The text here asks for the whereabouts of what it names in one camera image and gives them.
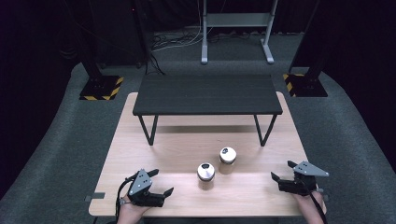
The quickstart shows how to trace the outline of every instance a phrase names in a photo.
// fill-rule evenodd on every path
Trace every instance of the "wooden board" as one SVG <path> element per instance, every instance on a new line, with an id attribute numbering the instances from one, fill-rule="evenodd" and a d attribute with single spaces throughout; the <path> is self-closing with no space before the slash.
<path id="1" fill-rule="evenodd" d="M 140 122 L 132 110 L 137 93 L 128 96 L 113 142 L 107 154 L 90 214 L 114 216 L 117 191 L 125 177 L 141 168 L 159 169 L 149 189 L 173 194 L 162 208 L 152 208 L 145 217 L 287 217 L 300 216 L 296 202 L 280 192 L 271 172 L 292 179 L 287 161 L 306 161 L 306 155 L 282 93 L 276 93 L 283 114 L 278 116 L 265 145 L 260 146 L 253 116 L 159 116 L 155 142 L 149 146 Z M 267 130 L 270 115 L 258 116 Z M 145 117 L 148 128 L 153 118 Z M 219 171 L 219 153 L 224 147 L 235 149 L 233 171 Z M 203 162 L 215 169 L 213 188 L 203 189 L 197 168 Z M 129 188 L 124 187 L 122 196 Z"/>

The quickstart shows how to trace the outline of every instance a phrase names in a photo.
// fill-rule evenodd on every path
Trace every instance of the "black tabletop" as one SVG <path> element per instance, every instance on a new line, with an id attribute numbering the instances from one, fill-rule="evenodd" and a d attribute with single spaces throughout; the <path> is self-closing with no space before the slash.
<path id="1" fill-rule="evenodd" d="M 280 115 L 271 76 L 145 76 L 134 115 Z"/>

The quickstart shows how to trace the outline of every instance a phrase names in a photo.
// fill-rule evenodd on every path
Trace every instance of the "white shelf frame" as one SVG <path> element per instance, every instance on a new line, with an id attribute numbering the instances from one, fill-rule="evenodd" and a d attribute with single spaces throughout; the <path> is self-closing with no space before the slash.
<path id="1" fill-rule="evenodd" d="M 268 63 L 274 63 L 274 57 L 268 46 L 271 35 L 272 25 L 274 23 L 277 1 L 274 0 L 269 13 L 207 13 L 206 0 L 204 0 L 203 27 L 204 36 L 202 40 L 202 57 L 201 63 L 206 64 L 207 59 L 207 27 L 266 27 L 265 38 L 262 38 L 261 44 L 264 50 L 265 58 Z"/>

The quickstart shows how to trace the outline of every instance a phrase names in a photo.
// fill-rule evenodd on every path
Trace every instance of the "metal cup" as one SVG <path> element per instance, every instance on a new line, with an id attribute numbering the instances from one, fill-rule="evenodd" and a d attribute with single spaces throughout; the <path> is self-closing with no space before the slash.
<path id="1" fill-rule="evenodd" d="M 198 187 L 203 190 L 213 189 L 215 167 L 210 163 L 202 163 L 198 166 Z"/>
<path id="2" fill-rule="evenodd" d="M 235 150 L 233 150 L 231 147 L 225 147 L 220 151 L 219 158 L 219 172 L 223 175 L 229 175 L 232 173 L 236 159 Z"/>

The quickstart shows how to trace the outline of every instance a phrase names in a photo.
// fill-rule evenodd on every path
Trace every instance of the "gray floor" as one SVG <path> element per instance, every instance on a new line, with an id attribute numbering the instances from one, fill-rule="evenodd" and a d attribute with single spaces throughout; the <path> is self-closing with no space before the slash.
<path id="1" fill-rule="evenodd" d="M 396 175 L 344 90 L 322 74 L 329 97 L 289 97 L 282 75 L 302 36 L 272 35 L 272 65 L 264 60 L 260 37 L 209 44 L 207 65 L 200 64 L 199 44 L 154 55 L 168 75 L 272 75 L 276 90 L 286 96 L 308 159 L 331 174 L 318 178 L 329 194 L 329 223 L 396 223 Z M 104 75 L 124 77 L 116 99 L 80 101 L 88 76 L 81 64 L 76 66 L 55 120 L 0 202 L 0 223 L 93 223 L 84 199 L 94 192 L 126 97 L 138 91 L 144 73 L 134 66 L 108 67 Z M 113 219 L 99 217 L 97 223 Z M 279 223 L 304 220 L 288 217 Z"/>

